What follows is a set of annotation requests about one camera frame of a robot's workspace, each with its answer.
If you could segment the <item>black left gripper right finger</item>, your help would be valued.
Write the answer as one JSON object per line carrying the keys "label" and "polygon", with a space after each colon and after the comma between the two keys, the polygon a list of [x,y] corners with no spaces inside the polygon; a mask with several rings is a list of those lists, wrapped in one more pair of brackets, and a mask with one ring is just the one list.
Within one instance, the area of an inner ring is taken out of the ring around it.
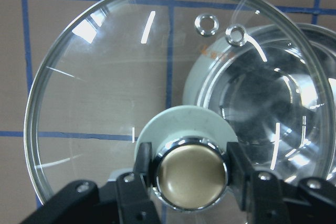
{"label": "black left gripper right finger", "polygon": [[271,172],[255,170],[235,142],[227,143],[229,186],[248,223],[288,223],[280,181]]}

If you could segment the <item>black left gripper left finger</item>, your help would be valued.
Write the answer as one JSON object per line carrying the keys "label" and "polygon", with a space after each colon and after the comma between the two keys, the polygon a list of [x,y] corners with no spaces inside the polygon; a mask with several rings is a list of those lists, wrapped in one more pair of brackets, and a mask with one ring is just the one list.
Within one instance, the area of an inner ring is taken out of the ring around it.
{"label": "black left gripper left finger", "polygon": [[121,223],[160,223],[150,199],[152,144],[141,143],[133,170],[117,178],[117,203]]}

